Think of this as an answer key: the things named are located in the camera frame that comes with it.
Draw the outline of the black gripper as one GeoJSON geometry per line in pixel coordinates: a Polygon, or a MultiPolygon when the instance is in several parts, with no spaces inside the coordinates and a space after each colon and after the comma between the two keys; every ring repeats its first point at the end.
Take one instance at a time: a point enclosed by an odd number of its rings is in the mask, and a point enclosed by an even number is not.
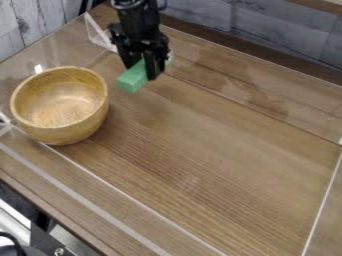
{"type": "Polygon", "coordinates": [[[112,8],[119,22],[110,23],[108,29],[123,64],[130,69],[144,58],[147,78],[155,80],[170,54],[170,39],[159,28],[163,7],[158,3],[112,3],[112,8]]]}

